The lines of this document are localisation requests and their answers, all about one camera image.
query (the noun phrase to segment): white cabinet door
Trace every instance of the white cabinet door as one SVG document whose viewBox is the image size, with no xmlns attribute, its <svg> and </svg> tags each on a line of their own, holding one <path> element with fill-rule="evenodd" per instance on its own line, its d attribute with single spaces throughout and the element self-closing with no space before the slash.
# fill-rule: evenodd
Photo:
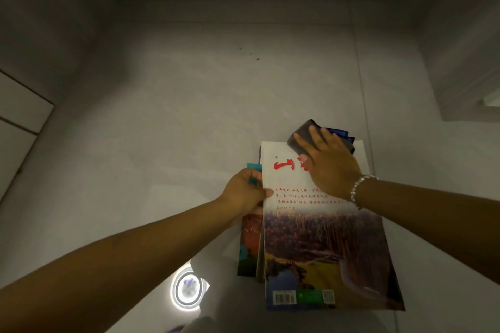
<svg viewBox="0 0 500 333">
<path fill-rule="evenodd" d="M 0 121 L 0 199 L 35 139 L 34 134 Z"/>
<path fill-rule="evenodd" d="M 38 133 L 54 105 L 0 73 L 0 117 Z"/>
</svg>

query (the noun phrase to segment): bracelet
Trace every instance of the bracelet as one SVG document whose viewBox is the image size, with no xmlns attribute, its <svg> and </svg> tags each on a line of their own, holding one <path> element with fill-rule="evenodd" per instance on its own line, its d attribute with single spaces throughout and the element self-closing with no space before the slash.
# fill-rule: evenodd
<svg viewBox="0 0 500 333">
<path fill-rule="evenodd" d="M 351 191 L 351 202 L 356 206 L 358 207 L 358 209 L 360 210 L 361 207 L 356 204 L 356 188 L 358 188 L 358 186 L 363 182 L 365 181 L 366 179 L 369 179 L 369 178 L 375 178 L 375 179 L 378 179 L 378 177 L 376 177 L 375 175 L 363 175 L 361 178 L 359 178 L 355 183 L 354 183 L 354 187 L 353 187 L 353 190 Z"/>
</svg>

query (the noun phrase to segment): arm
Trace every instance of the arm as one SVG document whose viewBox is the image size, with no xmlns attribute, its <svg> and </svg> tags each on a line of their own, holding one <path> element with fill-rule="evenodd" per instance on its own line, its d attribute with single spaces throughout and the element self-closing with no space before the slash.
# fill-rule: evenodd
<svg viewBox="0 0 500 333">
<path fill-rule="evenodd" d="M 216 200 L 93 242 L 0 290 L 0 331 L 104 332 L 272 190 L 244 169 Z"/>
<path fill-rule="evenodd" d="M 296 140 L 310 157 L 302 160 L 315 184 L 329 195 L 351 200 L 354 182 L 362 177 L 355 158 L 337 135 L 311 127 L 316 147 Z M 500 284 L 500 202 L 366 179 L 356 202 L 410 230 L 437 248 Z"/>
</svg>

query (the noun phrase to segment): qr code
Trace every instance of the qr code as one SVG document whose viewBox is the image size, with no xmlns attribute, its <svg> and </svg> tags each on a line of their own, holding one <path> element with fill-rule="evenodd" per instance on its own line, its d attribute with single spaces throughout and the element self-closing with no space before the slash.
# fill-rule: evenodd
<svg viewBox="0 0 500 333">
<path fill-rule="evenodd" d="M 323 303 L 335 304 L 334 290 L 323 290 Z"/>
<path fill-rule="evenodd" d="M 291 305 L 297 304 L 295 291 L 273 291 L 272 304 L 273 305 Z"/>
</svg>

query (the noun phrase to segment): gray tile floor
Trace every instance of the gray tile floor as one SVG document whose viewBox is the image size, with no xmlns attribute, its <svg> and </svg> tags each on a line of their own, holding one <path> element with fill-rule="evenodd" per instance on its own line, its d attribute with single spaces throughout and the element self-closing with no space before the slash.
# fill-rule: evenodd
<svg viewBox="0 0 500 333">
<path fill-rule="evenodd" d="M 500 130 L 440 120 L 399 0 L 209 1 L 132 0 L 103 36 L 0 208 L 0 286 L 218 196 L 261 140 L 308 118 L 362 139 L 381 178 L 500 198 Z M 385 226 L 400 332 L 498 330 L 499 286 Z M 234 275 L 238 237 L 192 260 L 211 285 L 201 311 L 173 308 L 168 279 L 111 331 L 198 315 L 220 331 L 397 330 L 392 312 L 265 313 L 264 290 Z"/>
</svg>

